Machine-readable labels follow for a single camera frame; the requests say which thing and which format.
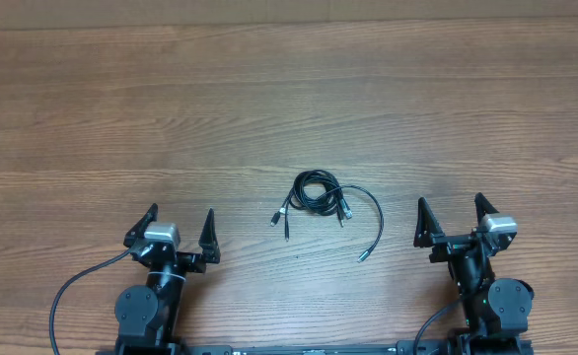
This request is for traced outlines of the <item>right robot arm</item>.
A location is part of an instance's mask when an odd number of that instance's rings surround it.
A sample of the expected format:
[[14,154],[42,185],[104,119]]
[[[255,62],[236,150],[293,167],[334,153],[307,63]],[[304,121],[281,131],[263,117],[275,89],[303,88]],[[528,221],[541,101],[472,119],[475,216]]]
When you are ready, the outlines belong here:
[[[507,249],[518,233],[516,220],[500,213],[482,193],[474,198],[477,226],[467,234],[448,236],[426,198],[418,199],[413,245],[430,248],[429,261],[445,262],[458,288],[458,299],[432,315],[410,345],[413,354],[532,354],[532,343],[521,335],[529,328],[534,289],[525,281],[498,278],[490,258]],[[445,339],[424,341],[436,320],[461,307],[466,326]]]

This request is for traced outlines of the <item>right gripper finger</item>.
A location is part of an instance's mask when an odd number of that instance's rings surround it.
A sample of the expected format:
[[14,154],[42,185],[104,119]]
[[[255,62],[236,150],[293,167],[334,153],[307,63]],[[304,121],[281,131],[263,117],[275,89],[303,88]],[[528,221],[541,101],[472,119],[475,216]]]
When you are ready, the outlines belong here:
[[487,214],[497,214],[498,210],[488,201],[488,199],[481,193],[478,192],[474,197],[476,220],[477,224],[480,225],[482,219]]
[[413,246],[415,248],[430,248],[445,237],[446,235],[434,216],[427,199],[420,197],[418,199]]

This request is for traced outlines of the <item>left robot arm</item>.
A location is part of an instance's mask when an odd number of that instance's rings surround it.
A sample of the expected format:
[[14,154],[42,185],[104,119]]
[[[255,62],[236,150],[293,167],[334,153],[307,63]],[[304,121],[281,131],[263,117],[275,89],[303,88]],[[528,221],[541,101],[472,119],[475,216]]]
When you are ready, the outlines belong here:
[[200,252],[180,251],[179,227],[160,222],[158,211],[158,205],[152,204],[124,237],[132,259],[148,272],[143,285],[125,289],[116,299],[116,354],[188,354],[190,350],[175,336],[186,275],[203,274],[209,264],[220,262],[212,209],[198,240]]

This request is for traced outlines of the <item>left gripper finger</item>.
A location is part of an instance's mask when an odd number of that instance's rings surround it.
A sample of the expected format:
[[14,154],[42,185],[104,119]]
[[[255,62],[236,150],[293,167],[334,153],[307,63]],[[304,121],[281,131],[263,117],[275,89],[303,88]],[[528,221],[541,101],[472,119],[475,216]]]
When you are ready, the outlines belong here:
[[212,208],[208,210],[198,244],[202,249],[201,255],[206,263],[220,263],[221,251],[216,237],[215,214]]
[[148,226],[157,221],[159,207],[153,203],[143,217],[125,234],[123,245],[131,248],[138,239],[143,239]]

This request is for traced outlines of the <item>black cable silver plug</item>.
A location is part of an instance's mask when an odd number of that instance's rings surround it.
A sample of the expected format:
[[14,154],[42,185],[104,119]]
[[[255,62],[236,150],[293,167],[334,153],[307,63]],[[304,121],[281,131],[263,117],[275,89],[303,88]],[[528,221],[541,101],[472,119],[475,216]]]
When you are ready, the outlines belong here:
[[375,204],[379,221],[378,234],[376,239],[372,242],[372,244],[368,248],[366,248],[357,258],[358,263],[365,261],[377,247],[384,231],[385,219],[380,203],[370,191],[358,185],[354,184],[340,185],[338,183],[323,182],[323,186],[325,187],[325,192],[315,199],[309,197],[303,203],[303,206],[308,210],[310,210],[311,212],[322,216],[328,216],[333,213],[336,213],[340,225],[344,224],[345,219],[350,219],[352,217],[352,212],[345,198],[343,197],[344,189],[355,189],[360,192],[363,192]]

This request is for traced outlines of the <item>black cable white tag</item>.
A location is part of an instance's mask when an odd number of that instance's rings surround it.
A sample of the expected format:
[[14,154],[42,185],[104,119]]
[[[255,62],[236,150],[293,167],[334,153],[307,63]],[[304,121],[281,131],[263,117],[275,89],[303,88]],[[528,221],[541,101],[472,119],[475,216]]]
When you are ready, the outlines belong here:
[[[319,184],[325,192],[318,197],[311,197],[306,192],[306,186]],[[337,215],[339,221],[345,217],[343,207],[343,193],[340,191],[340,184],[336,177],[324,170],[311,170],[299,173],[293,182],[293,185],[282,202],[279,210],[273,215],[270,225],[275,226],[280,217],[285,218],[284,238],[288,242],[290,239],[290,229],[288,221],[289,208],[296,210],[307,210],[321,216]]]

